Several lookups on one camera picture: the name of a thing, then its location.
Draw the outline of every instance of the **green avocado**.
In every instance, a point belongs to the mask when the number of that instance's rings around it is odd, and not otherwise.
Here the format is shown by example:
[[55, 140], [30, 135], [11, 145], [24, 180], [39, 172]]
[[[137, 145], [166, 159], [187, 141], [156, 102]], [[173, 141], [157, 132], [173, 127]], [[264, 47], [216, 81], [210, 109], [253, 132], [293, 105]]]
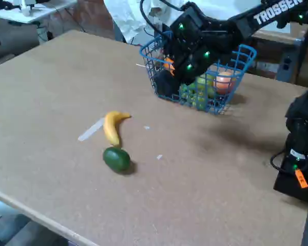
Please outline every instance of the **green avocado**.
[[123, 172], [130, 167], [129, 154], [117, 147], [109, 147], [103, 153], [104, 162], [115, 172]]

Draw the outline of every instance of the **orange tag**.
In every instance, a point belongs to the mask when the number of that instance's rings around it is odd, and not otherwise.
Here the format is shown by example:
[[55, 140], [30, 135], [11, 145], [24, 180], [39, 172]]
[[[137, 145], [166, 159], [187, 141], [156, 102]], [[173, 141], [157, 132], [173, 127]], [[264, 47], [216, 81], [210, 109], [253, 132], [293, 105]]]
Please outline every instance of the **orange tag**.
[[296, 176], [299, 181], [299, 184], [301, 185], [301, 188], [307, 188], [308, 184], [307, 184], [307, 181], [304, 179], [302, 171], [300, 169], [296, 169], [295, 172], [296, 172]]

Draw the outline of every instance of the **table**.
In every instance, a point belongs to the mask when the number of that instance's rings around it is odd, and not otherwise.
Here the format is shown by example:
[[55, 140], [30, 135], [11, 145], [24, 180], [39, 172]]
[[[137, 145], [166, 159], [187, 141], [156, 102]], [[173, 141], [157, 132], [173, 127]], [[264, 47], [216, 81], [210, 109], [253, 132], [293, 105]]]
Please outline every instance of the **table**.
[[291, 33], [259, 30], [253, 38], [264, 42], [267, 47], [283, 49], [276, 80], [295, 83], [308, 47], [308, 25], [291, 23]]
[[0, 10], [0, 18], [24, 24], [32, 24], [38, 22], [36, 31], [38, 33], [39, 43], [42, 44], [48, 40], [48, 29], [46, 25], [42, 24], [41, 20], [61, 9], [69, 8], [76, 3], [77, 0], [51, 0], [47, 3], [35, 4], [34, 8], [31, 10], [30, 16], [24, 16], [19, 9], [2, 9]]
[[[307, 207], [268, 162], [304, 88], [246, 74], [213, 116], [157, 98], [136, 64], [137, 47], [71, 31], [0, 65], [0, 200], [79, 246], [299, 246]], [[102, 130], [78, 141], [110, 110], [132, 114], [129, 176], [102, 161]]]

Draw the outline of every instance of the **banana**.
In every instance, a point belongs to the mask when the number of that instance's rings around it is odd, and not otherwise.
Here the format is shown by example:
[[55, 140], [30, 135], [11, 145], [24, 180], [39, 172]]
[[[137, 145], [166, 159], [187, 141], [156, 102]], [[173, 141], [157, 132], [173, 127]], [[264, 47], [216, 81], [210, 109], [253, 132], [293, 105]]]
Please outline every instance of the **banana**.
[[120, 145], [120, 138], [116, 130], [116, 124], [126, 118], [130, 118], [131, 115], [128, 113], [121, 113], [119, 111], [110, 111], [106, 114], [104, 120], [104, 133], [108, 141], [113, 146]]

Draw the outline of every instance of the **paper scrap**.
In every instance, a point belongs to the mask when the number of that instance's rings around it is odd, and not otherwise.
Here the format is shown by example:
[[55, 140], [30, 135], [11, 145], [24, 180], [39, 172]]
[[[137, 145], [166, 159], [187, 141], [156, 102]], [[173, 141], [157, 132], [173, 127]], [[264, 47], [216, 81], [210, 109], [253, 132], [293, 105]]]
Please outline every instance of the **paper scrap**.
[[78, 137], [78, 140], [82, 142], [88, 139], [93, 133], [95, 133], [100, 127], [103, 126], [104, 120], [105, 118], [101, 118], [100, 120], [98, 120], [92, 127], [90, 127], [80, 137]]

